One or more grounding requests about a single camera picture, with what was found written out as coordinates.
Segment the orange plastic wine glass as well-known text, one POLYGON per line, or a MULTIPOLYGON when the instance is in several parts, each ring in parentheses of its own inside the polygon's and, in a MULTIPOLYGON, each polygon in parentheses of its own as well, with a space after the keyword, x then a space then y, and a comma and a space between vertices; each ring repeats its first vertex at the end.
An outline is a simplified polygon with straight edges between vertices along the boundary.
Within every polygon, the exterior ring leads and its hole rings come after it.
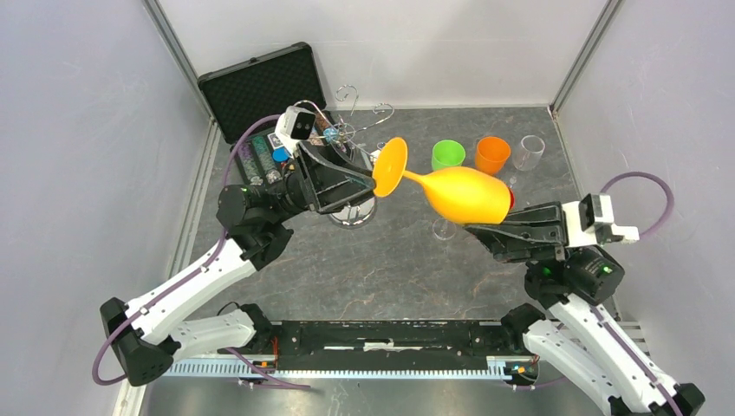
POLYGON ((511 147, 505 140, 487 136, 476 144, 474 165, 479 171, 494 176, 501 172, 510 156, 511 147))

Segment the red plastic wine glass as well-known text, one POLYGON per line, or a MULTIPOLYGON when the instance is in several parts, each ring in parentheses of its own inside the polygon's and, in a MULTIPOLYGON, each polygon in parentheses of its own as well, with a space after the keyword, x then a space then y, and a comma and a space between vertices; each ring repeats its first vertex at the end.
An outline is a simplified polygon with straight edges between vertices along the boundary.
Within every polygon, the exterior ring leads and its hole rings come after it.
POLYGON ((508 188, 508 192, 509 192, 509 195, 510 195, 509 196, 509 198, 510 198, 509 210, 512 210, 513 207, 514 207, 514 205, 515 205, 515 196, 514 196, 513 191, 511 190, 511 188, 508 188))

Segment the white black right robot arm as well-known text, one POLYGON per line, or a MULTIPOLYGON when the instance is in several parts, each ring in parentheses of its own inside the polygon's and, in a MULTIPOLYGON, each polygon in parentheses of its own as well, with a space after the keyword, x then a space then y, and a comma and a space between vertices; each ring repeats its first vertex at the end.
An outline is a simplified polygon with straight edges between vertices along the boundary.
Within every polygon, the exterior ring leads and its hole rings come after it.
POLYGON ((640 238, 615 222, 609 195, 531 206, 467 230, 497 261, 526 268, 530 301, 501 321, 507 351, 547 361, 606 415, 694 415, 704 405, 698 387, 657 366, 605 308, 625 270, 604 245, 640 238))

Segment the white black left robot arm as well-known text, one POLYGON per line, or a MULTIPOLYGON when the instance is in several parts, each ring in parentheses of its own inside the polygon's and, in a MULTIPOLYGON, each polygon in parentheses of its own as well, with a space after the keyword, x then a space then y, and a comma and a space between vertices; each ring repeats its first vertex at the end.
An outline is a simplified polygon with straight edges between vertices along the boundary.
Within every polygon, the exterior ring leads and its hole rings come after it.
POLYGON ((189 315, 215 295, 277 260, 294 232, 285 224, 304 213, 333 214, 374 195, 372 165, 336 145, 305 140, 277 168, 280 177, 262 185, 224 185, 216 218, 223 231, 199 259, 159 287, 129 301, 112 297, 100 307, 107 339, 94 358, 93 379, 101 386, 126 380, 133 387, 161 377, 176 361, 219 349, 246 347, 262 353, 272 342, 263 317, 238 309, 196 321, 189 315), (123 374, 99 375, 113 350, 123 374))

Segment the green plastic wine glass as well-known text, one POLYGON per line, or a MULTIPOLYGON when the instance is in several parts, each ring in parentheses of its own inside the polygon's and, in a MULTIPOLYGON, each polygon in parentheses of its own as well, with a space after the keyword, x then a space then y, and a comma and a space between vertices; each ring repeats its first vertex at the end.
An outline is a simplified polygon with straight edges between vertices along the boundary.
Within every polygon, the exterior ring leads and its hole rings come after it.
POLYGON ((438 171, 448 167, 462 166, 465 156, 465 148, 456 140, 441 140, 432 149, 432 169, 438 171))

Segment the clear wine glass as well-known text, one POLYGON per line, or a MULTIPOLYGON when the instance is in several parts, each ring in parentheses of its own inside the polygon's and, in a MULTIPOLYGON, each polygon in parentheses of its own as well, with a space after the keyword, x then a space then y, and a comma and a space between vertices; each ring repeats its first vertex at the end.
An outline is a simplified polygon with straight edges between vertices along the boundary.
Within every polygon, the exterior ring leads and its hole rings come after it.
POLYGON ((452 239, 457 233, 457 225, 444 218, 438 218, 432 225, 433 235, 440 241, 452 239))
POLYGON ((517 176, 520 172, 528 172, 537 167, 545 147, 544 140, 536 135, 526 135, 520 140, 511 153, 511 162, 515 171, 508 181, 510 188, 517 183, 517 176))

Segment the yellow plastic wine glass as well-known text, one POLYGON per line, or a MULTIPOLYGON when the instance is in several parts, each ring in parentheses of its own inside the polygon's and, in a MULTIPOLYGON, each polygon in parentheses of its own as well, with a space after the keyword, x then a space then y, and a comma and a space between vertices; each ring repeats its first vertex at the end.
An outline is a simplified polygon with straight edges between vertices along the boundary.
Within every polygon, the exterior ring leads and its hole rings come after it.
POLYGON ((390 139, 372 171, 377 198, 392 194, 404 179, 418 184, 427 203, 442 218, 455 224, 501 224, 509 214, 508 186, 476 169, 455 166, 418 174, 407 170, 408 145, 401 137, 390 139))

